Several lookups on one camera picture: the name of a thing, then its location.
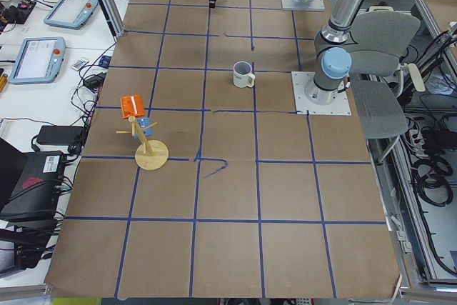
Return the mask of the brown paper table cover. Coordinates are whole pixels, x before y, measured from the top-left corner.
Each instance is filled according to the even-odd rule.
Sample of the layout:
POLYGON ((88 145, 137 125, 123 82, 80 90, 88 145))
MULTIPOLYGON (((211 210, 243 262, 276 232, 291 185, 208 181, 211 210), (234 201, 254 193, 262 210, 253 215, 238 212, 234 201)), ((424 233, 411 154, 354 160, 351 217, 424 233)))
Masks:
POLYGON ((54 296, 386 299, 399 277, 356 115, 297 114, 322 12, 130 0, 46 281, 54 296), (252 88, 233 65, 252 66, 252 88), (141 169, 139 94, 167 162, 141 169))

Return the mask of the black power brick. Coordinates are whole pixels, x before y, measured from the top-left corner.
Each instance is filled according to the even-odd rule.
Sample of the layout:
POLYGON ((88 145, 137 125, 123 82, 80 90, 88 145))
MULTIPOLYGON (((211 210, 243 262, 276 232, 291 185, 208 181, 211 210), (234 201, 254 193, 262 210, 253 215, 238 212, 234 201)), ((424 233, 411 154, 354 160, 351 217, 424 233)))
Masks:
POLYGON ((81 138, 82 126, 42 126, 36 138, 40 145, 65 146, 81 138))

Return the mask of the black computer box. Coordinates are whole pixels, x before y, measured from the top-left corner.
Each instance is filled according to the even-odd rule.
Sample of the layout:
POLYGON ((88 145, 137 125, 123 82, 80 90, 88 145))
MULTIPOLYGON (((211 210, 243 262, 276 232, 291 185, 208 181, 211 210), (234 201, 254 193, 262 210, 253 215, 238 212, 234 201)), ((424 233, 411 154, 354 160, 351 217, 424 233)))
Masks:
POLYGON ((1 220, 51 220, 64 185, 67 155, 62 151, 21 152, 1 140, 1 220))

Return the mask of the lower teach pendant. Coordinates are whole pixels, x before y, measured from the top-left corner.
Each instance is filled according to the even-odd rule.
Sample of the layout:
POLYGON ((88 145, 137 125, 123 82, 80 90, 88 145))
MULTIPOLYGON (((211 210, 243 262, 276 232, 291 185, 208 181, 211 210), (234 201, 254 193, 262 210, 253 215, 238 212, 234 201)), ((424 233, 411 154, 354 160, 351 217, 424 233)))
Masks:
POLYGON ((63 37, 24 39, 12 72, 11 84, 47 84, 57 77, 66 50, 63 37))

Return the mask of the orange mug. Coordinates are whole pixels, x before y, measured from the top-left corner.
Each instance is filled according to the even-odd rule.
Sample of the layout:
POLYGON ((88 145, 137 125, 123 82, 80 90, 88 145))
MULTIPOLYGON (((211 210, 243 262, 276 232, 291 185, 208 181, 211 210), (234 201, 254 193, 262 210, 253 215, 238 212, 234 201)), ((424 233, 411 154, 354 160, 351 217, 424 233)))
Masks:
POLYGON ((128 119, 130 116, 134 116, 136 118, 145 117, 146 112, 141 95, 134 94, 130 96, 123 96, 121 97, 120 102, 123 119, 128 119))

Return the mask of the wooden mug tree stand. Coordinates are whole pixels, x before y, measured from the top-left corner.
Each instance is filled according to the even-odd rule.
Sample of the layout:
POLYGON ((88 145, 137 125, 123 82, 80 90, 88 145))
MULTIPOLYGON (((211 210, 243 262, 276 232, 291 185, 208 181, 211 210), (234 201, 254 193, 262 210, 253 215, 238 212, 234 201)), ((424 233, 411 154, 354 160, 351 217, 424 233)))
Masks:
POLYGON ((161 168, 168 160, 169 150, 165 143, 158 140, 148 139, 142 130, 138 131, 138 139, 141 142, 135 152, 135 161, 137 165, 144 170, 157 170, 161 168))

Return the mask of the white remote control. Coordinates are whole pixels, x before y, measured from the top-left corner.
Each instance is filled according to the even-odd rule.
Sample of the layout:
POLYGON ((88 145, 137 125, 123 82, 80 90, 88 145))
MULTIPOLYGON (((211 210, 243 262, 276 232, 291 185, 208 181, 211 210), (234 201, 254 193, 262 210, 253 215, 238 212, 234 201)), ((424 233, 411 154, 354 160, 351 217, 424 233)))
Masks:
POLYGON ((74 71, 80 71, 88 63, 89 63, 89 60, 87 58, 81 57, 81 58, 77 59, 76 62, 74 62, 71 65, 71 68, 74 71))

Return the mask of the light blue mug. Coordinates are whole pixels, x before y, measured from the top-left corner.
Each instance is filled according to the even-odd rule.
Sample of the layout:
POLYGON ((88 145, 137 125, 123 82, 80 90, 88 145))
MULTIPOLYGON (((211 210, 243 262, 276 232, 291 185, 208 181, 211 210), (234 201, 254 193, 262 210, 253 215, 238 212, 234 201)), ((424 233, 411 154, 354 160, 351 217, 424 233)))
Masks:
POLYGON ((154 130, 152 129, 153 124, 149 117, 141 117, 136 118, 134 116, 129 117, 129 122, 131 123, 132 128, 132 136, 134 138, 138 138, 138 131, 139 129, 142 130, 145 137, 152 136, 154 134, 154 130))

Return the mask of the upper teach pendant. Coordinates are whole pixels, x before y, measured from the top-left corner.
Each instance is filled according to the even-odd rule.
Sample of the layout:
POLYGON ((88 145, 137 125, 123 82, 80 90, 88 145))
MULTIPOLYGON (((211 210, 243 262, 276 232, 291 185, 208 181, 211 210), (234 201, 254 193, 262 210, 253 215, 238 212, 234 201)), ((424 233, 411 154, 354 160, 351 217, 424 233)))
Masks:
POLYGON ((98 4, 98 0, 59 0, 44 18, 44 23, 79 29, 89 20, 98 4))

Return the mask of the teach pendant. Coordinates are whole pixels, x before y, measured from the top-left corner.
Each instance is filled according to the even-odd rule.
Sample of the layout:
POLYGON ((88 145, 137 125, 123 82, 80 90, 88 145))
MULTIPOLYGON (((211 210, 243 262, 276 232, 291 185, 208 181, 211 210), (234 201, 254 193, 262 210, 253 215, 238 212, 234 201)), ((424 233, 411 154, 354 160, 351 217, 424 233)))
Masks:
POLYGON ((98 0, 59 0, 44 18, 44 23, 79 29, 89 20, 98 4, 98 0))
POLYGON ((47 84, 57 77, 66 50, 63 37, 24 39, 12 72, 11 84, 47 84))

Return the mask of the white mug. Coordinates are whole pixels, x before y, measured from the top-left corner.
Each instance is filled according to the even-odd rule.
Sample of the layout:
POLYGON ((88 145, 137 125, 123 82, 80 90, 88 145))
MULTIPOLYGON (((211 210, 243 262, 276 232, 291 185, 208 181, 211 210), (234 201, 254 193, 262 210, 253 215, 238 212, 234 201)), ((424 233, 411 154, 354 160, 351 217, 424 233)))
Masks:
POLYGON ((246 61, 238 61, 233 65, 233 84, 238 88, 252 88, 255 82, 252 66, 246 61))

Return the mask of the grey office chair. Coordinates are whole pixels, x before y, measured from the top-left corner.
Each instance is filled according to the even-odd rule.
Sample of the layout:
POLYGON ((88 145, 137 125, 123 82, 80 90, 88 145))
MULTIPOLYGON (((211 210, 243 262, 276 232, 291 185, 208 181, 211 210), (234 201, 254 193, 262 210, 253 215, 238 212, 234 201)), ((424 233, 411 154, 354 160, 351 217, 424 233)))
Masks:
POLYGON ((351 27, 350 84, 366 139, 390 139, 377 159, 388 156, 408 130, 398 102, 404 75, 409 74, 417 91, 425 90, 418 67, 401 64, 400 57, 416 35, 421 22, 410 14, 390 9, 359 14, 351 27))

